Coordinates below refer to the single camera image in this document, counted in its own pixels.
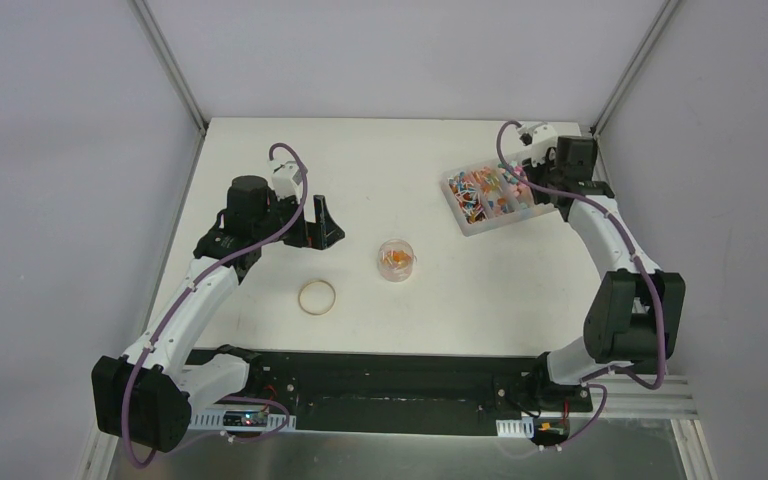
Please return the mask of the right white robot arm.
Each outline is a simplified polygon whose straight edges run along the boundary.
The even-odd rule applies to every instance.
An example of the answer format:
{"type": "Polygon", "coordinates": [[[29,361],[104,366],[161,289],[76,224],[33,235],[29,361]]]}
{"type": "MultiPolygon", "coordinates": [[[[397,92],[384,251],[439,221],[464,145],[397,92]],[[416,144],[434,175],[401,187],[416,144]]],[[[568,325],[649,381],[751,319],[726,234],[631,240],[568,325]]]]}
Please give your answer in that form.
{"type": "Polygon", "coordinates": [[[594,139],[538,133],[520,138],[531,150],[522,168],[535,200],[559,211],[601,276],[581,337],[540,356],[529,375],[529,400],[553,409],[568,388],[609,373],[624,374],[649,390],[660,388],[675,349],[684,279],[643,251],[621,218],[612,188],[594,179],[594,139]]]}

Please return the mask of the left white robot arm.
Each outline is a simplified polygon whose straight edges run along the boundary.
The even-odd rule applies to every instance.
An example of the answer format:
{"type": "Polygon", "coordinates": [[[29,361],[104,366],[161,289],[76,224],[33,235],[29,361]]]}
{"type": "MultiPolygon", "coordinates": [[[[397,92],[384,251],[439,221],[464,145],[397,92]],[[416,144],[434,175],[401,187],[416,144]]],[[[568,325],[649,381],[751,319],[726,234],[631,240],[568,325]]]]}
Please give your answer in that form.
{"type": "Polygon", "coordinates": [[[187,368],[196,341],[219,307],[278,242],[326,250],[345,233],[322,195],[297,179],[288,191],[254,175],[232,180],[226,205],[197,242],[175,297],[120,356],[102,356],[91,372],[100,431],[156,452],[175,449],[192,417],[226,396],[257,402],[265,378],[250,368],[256,355],[221,347],[205,364],[187,368]]]}

